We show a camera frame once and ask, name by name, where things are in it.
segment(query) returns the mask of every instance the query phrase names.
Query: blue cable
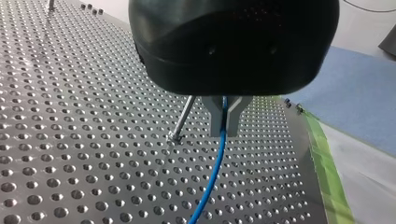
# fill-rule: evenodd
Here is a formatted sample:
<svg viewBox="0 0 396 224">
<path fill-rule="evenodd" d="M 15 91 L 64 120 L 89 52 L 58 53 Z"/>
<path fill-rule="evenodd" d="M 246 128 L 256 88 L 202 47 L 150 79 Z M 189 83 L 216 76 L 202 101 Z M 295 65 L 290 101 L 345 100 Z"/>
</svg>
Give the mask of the blue cable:
<svg viewBox="0 0 396 224">
<path fill-rule="evenodd" d="M 209 183 L 207 183 L 205 193 L 202 196 L 201 201 L 199 202 L 197 208 L 195 209 L 194 214 L 192 214 L 189 224 L 195 224 L 197 222 L 199 216 L 201 215 L 201 213 L 205 208 L 205 205 L 207 203 L 207 200 L 209 199 L 213 187 L 215 187 L 215 182 L 218 177 L 219 169 L 224 156 L 225 140 L 227 138 L 227 130 L 226 130 L 227 111 L 228 111 L 228 100 L 227 97 L 223 97 L 223 113 L 221 120 L 221 129 L 220 129 L 219 155 L 218 158 L 216 159 L 215 166 L 213 167 L 213 172 L 212 175 L 210 176 Z"/>
</svg>

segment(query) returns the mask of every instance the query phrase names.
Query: green tape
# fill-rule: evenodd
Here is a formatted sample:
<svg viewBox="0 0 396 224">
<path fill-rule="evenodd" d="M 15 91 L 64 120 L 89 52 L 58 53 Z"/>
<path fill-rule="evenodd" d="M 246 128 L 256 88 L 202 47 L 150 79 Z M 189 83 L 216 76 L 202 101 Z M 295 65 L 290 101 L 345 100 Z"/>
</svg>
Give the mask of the green tape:
<svg viewBox="0 0 396 224">
<path fill-rule="evenodd" d="M 314 116 L 307 112 L 304 114 L 309 127 L 311 155 L 329 224 L 353 224 L 355 221 L 347 203 L 340 176 L 332 160 L 326 135 Z"/>
</svg>

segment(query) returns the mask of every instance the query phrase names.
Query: metal probe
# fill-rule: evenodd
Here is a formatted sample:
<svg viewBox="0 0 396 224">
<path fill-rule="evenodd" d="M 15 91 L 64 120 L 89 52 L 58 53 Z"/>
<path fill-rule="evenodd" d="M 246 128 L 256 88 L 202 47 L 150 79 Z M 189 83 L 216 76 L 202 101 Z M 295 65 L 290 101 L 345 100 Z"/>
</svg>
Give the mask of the metal probe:
<svg viewBox="0 0 396 224">
<path fill-rule="evenodd" d="M 177 121 L 175 129 L 170 132 L 167 136 L 168 141 L 178 143 L 181 139 L 180 133 L 183 128 L 184 122 L 186 122 L 187 116 L 190 114 L 192 105 L 194 104 L 196 96 L 189 96 L 187 103 L 184 105 L 183 111 L 181 112 L 180 119 Z"/>
</svg>

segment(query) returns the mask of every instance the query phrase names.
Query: white wall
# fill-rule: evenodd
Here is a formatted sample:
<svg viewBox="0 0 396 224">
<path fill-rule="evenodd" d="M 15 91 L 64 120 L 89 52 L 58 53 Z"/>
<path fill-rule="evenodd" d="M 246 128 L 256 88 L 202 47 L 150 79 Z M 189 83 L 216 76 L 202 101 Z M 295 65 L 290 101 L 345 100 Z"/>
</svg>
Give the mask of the white wall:
<svg viewBox="0 0 396 224">
<path fill-rule="evenodd" d="M 101 8 L 105 13 L 124 22 L 128 21 L 128 0 L 82 0 Z M 396 24 L 396 12 L 373 13 L 352 7 L 340 1 L 340 21 L 332 44 L 342 49 L 388 58 L 378 45 Z M 396 8 L 396 0 L 348 0 L 360 7 L 373 10 Z"/>
</svg>

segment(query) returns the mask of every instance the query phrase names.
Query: hole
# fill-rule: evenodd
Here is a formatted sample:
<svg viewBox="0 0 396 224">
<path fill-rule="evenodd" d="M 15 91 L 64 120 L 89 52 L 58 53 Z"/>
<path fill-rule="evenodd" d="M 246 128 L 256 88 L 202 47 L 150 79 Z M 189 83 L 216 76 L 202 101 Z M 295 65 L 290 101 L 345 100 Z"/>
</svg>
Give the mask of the hole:
<svg viewBox="0 0 396 224">
<path fill-rule="evenodd" d="M 142 218 L 145 218 L 145 217 L 147 217 L 148 215 L 149 215 L 149 213 L 146 212 L 146 211 L 143 211 L 143 210 L 140 210 L 140 211 L 139 211 L 139 216 L 142 217 Z"/>
<path fill-rule="evenodd" d="M 111 217 L 102 218 L 103 224 L 113 224 L 113 219 Z"/>
<path fill-rule="evenodd" d="M 51 197 L 51 199 L 52 199 L 53 201 L 58 202 L 58 201 L 60 201 L 64 196 L 63 196 L 62 194 L 60 194 L 60 193 L 54 193 L 54 194 L 52 194 L 50 197 Z"/>
<path fill-rule="evenodd" d="M 118 206 L 118 207 L 123 207 L 123 206 L 125 205 L 125 201 L 124 201 L 124 200 L 121 200 L 121 199 L 117 199 L 117 200 L 115 201 L 115 204 L 116 204 L 116 206 Z"/>
<path fill-rule="evenodd" d="M 44 170 L 46 171 L 47 174 L 52 174 L 56 171 L 56 169 L 52 166 L 48 166 Z"/>
<path fill-rule="evenodd" d="M 67 182 L 69 182 L 69 184 L 71 185 L 76 185 L 78 183 L 78 179 L 74 178 L 74 177 L 70 177 Z"/>
<path fill-rule="evenodd" d="M 101 191 L 100 189 L 92 189 L 92 190 L 91 190 L 91 193 L 92 193 L 94 196 L 99 196 L 99 195 L 102 194 L 102 191 Z"/>
<path fill-rule="evenodd" d="M 137 196 L 132 196 L 131 198 L 131 202 L 135 205 L 139 205 L 142 203 L 142 199 L 140 197 Z"/>
<path fill-rule="evenodd" d="M 22 170 L 24 175 L 34 175 L 35 174 L 35 168 L 32 167 L 25 167 Z"/>
<path fill-rule="evenodd" d="M 112 194 L 118 194 L 118 193 L 120 193 L 120 188 L 117 186 L 110 186 L 110 187 L 108 187 L 108 192 L 110 192 Z"/>
<path fill-rule="evenodd" d="M 85 205 L 79 205 L 77 206 L 77 211 L 80 213 L 86 213 L 88 211 L 88 207 Z"/>
<path fill-rule="evenodd" d="M 106 211 L 106 210 L 107 210 L 108 204 L 105 203 L 105 202 L 97 202 L 97 203 L 95 204 L 95 207 L 96 207 L 97 210 L 103 212 L 103 211 Z"/>
<path fill-rule="evenodd" d="M 53 160 L 53 156 L 49 155 L 49 154 L 44 154 L 41 156 L 41 160 L 42 161 L 52 161 Z"/>
<path fill-rule="evenodd" d="M 45 215 L 44 215 L 44 213 L 42 213 L 42 212 L 34 212 L 34 213 L 31 215 L 31 218 L 32 218 L 32 220 L 34 220 L 34 221 L 39 221 L 39 220 L 43 219 L 44 217 L 45 217 Z"/>
<path fill-rule="evenodd" d="M 98 180 L 98 177 L 94 176 L 94 175 L 87 175 L 87 177 L 85 178 L 85 180 L 90 183 L 96 183 L 96 181 Z"/>
<path fill-rule="evenodd" d="M 37 186 L 38 186 L 38 184 L 35 181 L 29 181 L 26 183 L 26 187 L 28 189 L 35 189 L 35 188 L 37 188 Z"/>
<path fill-rule="evenodd" d="M 132 221 L 132 215 L 131 214 L 129 214 L 129 213 L 121 213 L 120 214 L 120 220 L 122 221 L 122 222 L 131 222 Z"/>
<path fill-rule="evenodd" d="M 82 192 L 81 190 L 75 189 L 72 191 L 71 193 L 72 198 L 74 199 L 81 199 L 82 197 L 84 197 L 84 192 Z"/>
<path fill-rule="evenodd" d="M 21 217 L 18 215 L 8 215 L 4 217 L 4 224 L 19 224 L 21 223 Z"/>
<path fill-rule="evenodd" d="M 169 209 L 170 209 L 172 212 L 176 212 L 176 211 L 177 211 L 177 206 L 174 205 L 174 204 L 169 204 Z"/>
<path fill-rule="evenodd" d="M 14 172 L 12 170 L 2 170 L 1 171 L 2 176 L 11 176 L 13 174 L 14 174 Z"/>
<path fill-rule="evenodd" d="M 0 157 L 0 163 L 1 164 L 9 164 L 10 162 L 12 162 L 12 158 L 9 156 L 1 156 Z"/>
<path fill-rule="evenodd" d="M 13 207 L 15 205 L 17 205 L 17 200 L 15 199 L 7 199 L 3 202 L 5 207 Z"/>
<path fill-rule="evenodd" d="M 40 204 L 43 201 L 43 198 L 39 195 L 31 195 L 27 198 L 27 202 L 31 205 Z"/>
<path fill-rule="evenodd" d="M 61 184 L 61 181 L 59 181 L 58 179 L 55 179 L 55 178 L 51 178 L 51 179 L 47 180 L 47 185 L 48 185 L 50 188 L 56 188 L 56 187 L 58 187 L 60 184 Z"/>
<path fill-rule="evenodd" d="M 17 188 L 17 186 L 14 183 L 7 182 L 7 183 L 4 183 L 1 185 L 1 190 L 3 192 L 11 192 L 16 188 Z"/>
<path fill-rule="evenodd" d="M 76 167 L 74 165 L 65 165 L 64 171 L 67 173 L 73 173 L 76 171 Z"/>
<path fill-rule="evenodd" d="M 69 211 L 62 207 L 55 208 L 55 210 L 53 211 L 53 215 L 55 215 L 56 217 L 66 217 L 68 214 Z"/>
</svg>

